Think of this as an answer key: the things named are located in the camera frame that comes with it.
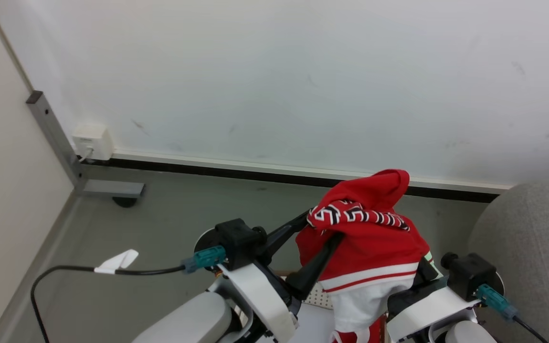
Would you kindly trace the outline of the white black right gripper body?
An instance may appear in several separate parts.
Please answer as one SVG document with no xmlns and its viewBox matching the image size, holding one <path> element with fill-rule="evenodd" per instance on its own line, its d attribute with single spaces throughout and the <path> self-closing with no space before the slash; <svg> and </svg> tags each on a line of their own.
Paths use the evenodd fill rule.
<svg viewBox="0 0 549 343">
<path fill-rule="evenodd" d="M 466 301 L 444 276 L 395 293 L 387 300 L 387 333 L 393 343 L 433 343 L 436 332 L 461 321 L 477 322 L 475 297 Z"/>
</svg>

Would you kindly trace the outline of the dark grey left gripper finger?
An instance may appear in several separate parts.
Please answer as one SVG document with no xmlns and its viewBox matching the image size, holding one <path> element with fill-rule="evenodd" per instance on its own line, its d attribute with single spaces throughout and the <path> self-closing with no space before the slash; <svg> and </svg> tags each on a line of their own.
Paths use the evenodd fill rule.
<svg viewBox="0 0 549 343">
<path fill-rule="evenodd" d="M 345 234 L 342 232 L 334 233 L 308 263 L 299 271 L 287 276 L 285 284 L 292 297 L 299 300 L 307 299 L 344 237 Z"/>
<path fill-rule="evenodd" d="M 261 247 L 261 261 L 271 261 L 286 241 L 308 225 L 309 212 L 301 213 L 298 217 L 283 224 L 266 236 L 266 243 Z"/>
</svg>

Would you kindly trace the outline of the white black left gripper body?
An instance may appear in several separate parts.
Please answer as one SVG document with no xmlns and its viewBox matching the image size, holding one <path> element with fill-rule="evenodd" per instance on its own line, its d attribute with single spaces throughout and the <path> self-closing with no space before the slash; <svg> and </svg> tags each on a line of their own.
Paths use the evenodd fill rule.
<svg viewBox="0 0 549 343">
<path fill-rule="evenodd" d="M 263 265 L 261 247 L 266 243 L 264 229 L 220 229 L 220 244 L 227 261 L 219 265 L 227 292 L 247 321 L 241 330 L 229 333 L 221 343 L 256 343 L 262 336 L 274 343 L 289 342 L 297 328 L 299 301 L 293 300 L 283 280 Z"/>
</svg>

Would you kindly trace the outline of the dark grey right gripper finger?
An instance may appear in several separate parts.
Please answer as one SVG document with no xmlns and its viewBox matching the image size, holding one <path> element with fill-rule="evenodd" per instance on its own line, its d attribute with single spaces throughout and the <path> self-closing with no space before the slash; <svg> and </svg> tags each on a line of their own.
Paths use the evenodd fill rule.
<svg viewBox="0 0 549 343">
<path fill-rule="evenodd" d="M 440 278 L 440 271 L 434 265 L 433 259 L 421 258 L 415 274 L 415 287 L 423 286 L 438 278 Z"/>
</svg>

